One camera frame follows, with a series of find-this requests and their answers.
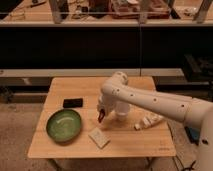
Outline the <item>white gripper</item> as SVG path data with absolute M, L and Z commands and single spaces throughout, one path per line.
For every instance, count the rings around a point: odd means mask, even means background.
M 98 98 L 97 111 L 103 111 L 108 116 L 115 108 L 115 100 L 107 95 L 100 95 Z

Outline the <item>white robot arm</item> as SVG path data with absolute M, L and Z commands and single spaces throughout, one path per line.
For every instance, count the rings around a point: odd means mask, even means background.
M 115 72 L 102 84 L 97 105 L 99 122 L 115 109 L 117 101 L 135 105 L 199 130 L 196 171 L 213 171 L 213 102 L 130 87 L 124 72 Z

